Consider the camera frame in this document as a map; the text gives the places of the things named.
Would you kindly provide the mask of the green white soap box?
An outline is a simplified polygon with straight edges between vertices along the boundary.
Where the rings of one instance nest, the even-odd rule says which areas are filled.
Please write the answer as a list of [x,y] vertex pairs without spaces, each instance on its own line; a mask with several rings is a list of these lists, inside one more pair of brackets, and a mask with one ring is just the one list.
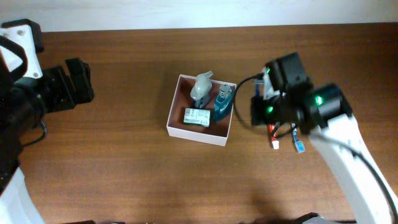
[[194,124],[208,128],[210,126],[210,115],[210,110],[186,108],[183,122],[185,124]]

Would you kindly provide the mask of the teal mouthwash bottle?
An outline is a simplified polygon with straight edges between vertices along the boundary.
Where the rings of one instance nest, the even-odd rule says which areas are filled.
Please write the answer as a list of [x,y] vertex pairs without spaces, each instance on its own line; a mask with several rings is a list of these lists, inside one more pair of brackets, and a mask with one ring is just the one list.
[[229,85],[221,85],[219,93],[215,98],[213,119],[220,121],[231,111],[233,89]]

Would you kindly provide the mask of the clear pump soap bottle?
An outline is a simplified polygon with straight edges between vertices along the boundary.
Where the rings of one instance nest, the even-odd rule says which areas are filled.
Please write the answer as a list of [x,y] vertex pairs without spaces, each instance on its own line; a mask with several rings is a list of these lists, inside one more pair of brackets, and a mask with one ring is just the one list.
[[190,92],[195,108],[204,108],[210,101],[210,90],[212,88],[210,78],[212,75],[213,72],[209,71],[196,76],[195,85]]

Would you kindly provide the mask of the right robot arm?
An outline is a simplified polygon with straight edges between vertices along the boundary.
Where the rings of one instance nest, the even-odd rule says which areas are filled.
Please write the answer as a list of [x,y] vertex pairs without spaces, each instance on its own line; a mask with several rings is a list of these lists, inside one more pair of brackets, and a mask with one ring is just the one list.
[[397,195],[364,143],[353,109],[334,83],[315,87],[294,52],[267,62],[252,125],[290,124],[308,137],[339,183],[357,223],[397,223]]

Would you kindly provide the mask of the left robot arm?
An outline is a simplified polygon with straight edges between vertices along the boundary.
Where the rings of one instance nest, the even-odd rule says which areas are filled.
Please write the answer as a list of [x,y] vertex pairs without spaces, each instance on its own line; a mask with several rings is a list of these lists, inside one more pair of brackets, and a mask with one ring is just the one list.
[[1,23],[1,223],[43,223],[25,184],[19,156],[47,136],[43,118],[90,103],[90,67],[80,58],[43,69],[40,25],[30,19]]

